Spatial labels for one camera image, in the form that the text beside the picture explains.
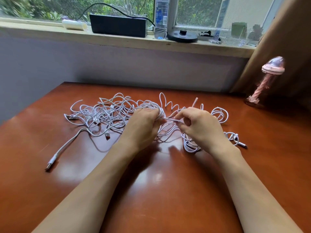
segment pink jellyfish lamp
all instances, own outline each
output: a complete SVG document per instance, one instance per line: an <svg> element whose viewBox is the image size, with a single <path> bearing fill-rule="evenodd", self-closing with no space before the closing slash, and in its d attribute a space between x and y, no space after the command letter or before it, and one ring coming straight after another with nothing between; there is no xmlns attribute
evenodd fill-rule
<svg viewBox="0 0 311 233"><path fill-rule="evenodd" d="M246 98L245 103L250 106L263 107L260 100L263 100L267 96L267 92L276 79L277 75L281 75L284 73L284 58L281 56L277 56L269 60L262 68L262 72L266 73L266 75L262 78L262 80L256 84L257 88L252 95Z"/></svg>

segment person's left hand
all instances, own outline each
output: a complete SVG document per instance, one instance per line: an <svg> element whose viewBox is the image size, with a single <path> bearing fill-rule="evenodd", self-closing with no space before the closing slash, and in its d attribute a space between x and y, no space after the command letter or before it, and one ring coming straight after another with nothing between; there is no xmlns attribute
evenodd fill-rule
<svg viewBox="0 0 311 233"><path fill-rule="evenodd" d="M160 125L166 122L165 119L156 120L158 115L158 109L137 109L129 119L119 142L136 152L149 146L156 138Z"/></svg>

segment white cable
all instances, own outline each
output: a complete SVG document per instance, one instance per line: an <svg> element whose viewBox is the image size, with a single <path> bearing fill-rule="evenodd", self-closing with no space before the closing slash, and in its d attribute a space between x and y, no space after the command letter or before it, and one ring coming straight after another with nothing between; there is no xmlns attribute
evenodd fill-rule
<svg viewBox="0 0 311 233"><path fill-rule="evenodd" d="M164 104L162 103L161 96L164 97ZM57 157L60 154L60 151L70 142L72 142L80 132L87 131L91 136L93 137L99 137L103 134L107 137L110 137L108 131L114 131L122 133L125 126L126 121L131 117L131 115L134 113L136 109L139 108L151 108L151 109L158 109L159 110L159 116L157 119L166 119L168 120L167 123L160 126L158 130L158 139L160 139L163 136L167 136L171 133L173 133L176 130L179 130L175 122L180 122L179 120L172 119L173 116L175 116L179 111L185 109L186 107L179 108L179 105L176 104L173 106L173 102L166 101L166 97L164 93L159 94L160 99L160 106L152 101L149 100L138 100L134 101L131 99L130 96L124 96L122 93L115 94L111 99L106 98L99 98L99 102L95 106L89 106L89 105L80 105L79 110L74 110L73 107L83 101L79 100L76 101L71 107L70 110L72 114L67 115L64 114L65 118L68 122L71 124L77 125L77 126L85 126L84 128L80 129L77 134L72 137L69 141L67 141L52 157L52 159L49 161L48 166L46 170L48 170L53 162L57 159ZM195 103L197 102L198 98L195 99L192 107L195 106ZM172 112L171 115L166 116L163 106L166 108L169 104L171 104L171 110L173 111L175 108L177 108L175 111ZM224 123L228 120L228 112L220 107L216 107L211 112L212 115L216 116L218 121L220 123ZM92 129L96 127L99 124L103 124L106 129L102 133L94 133ZM239 137L237 134L228 132L224 133L225 136L230 140L234 141L234 145L237 145L239 143ZM188 137L186 134L182 133L181 137L183 139L183 146L184 149L189 153L195 153L199 151L201 148L195 144L190 137Z"/></svg>

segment brown table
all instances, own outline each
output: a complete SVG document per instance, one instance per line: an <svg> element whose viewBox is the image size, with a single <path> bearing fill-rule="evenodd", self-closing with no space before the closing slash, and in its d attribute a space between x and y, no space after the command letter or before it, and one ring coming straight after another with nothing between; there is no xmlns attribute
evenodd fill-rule
<svg viewBox="0 0 311 233"><path fill-rule="evenodd" d="M53 154L78 127L64 113L77 100L95 105L117 92L159 102L159 93L181 106L229 112L224 131L239 134L242 154L301 229L311 232L310 114L293 107L280 113L251 108L243 98L203 92L63 83L0 129L0 232L31 232L102 160L117 134L81 133L50 173ZM101 232L242 232L228 189L213 159L188 154L180 133L152 145L124 173Z"/></svg>

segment black box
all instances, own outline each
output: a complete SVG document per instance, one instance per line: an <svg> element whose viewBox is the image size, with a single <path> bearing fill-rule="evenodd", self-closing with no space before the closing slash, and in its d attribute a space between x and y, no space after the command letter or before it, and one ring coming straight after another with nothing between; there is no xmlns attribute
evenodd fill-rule
<svg viewBox="0 0 311 233"><path fill-rule="evenodd" d="M121 16L90 14L93 33L123 35L144 38L147 36L147 20Z"/></svg>

